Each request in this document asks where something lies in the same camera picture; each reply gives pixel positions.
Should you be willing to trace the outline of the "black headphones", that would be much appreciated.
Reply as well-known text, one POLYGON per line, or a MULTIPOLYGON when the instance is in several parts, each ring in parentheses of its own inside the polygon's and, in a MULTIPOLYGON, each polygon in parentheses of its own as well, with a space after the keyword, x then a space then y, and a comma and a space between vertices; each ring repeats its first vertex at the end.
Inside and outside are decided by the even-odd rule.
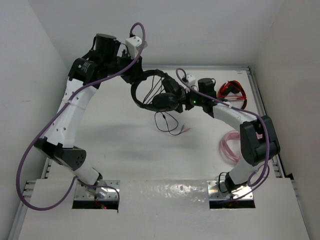
POLYGON ((183 103, 186 99, 184 88, 166 72, 159 69, 146 70, 136 75, 133 78, 130 93, 133 101, 138 107, 156 113, 171 111, 182 113, 183 103), (160 82, 164 88, 164 92, 156 93, 150 103, 143 103, 137 99, 136 92, 140 83, 146 81, 147 78, 151 76, 160 77, 160 82))

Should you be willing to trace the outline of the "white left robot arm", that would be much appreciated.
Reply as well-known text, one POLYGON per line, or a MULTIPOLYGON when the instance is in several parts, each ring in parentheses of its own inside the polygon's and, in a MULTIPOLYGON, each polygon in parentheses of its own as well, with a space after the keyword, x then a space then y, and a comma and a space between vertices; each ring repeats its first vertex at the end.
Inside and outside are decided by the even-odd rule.
POLYGON ((130 34, 125 49, 118 55, 120 46, 116 37, 96 34, 90 50, 73 62, 57 116, 34 144, 47 158, 89 186, 96 185, 102 175, 86 160, 86 151, 75 146, 75 137, 85 110, 101 85, 99 80, 121 76, 129 83, 143 71, 141 53, 147 46, 146 40, 130 34))

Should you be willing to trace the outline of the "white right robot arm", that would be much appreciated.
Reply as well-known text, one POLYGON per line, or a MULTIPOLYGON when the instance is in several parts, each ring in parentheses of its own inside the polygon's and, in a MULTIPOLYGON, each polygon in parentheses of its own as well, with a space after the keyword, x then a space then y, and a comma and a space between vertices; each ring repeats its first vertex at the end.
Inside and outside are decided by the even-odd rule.
POLYGON ((198 81, 192 88, 188 82, 173 83, 173 91, 178 103, 186 110, 195 106, 216 120, 232 127, 239 134, 240 157, 235 167, 225 174, 224 181, 218 184, 221 193, 231 193, 241 186, 258 186, 263 181, 268 161, 280 153, 280 144, 271 118, 259 116, 254 112, 232 106, 229 102, 216 98, 215 83, 210 78, 198 81), (251 182, 258 166, 263 173, 251 182))

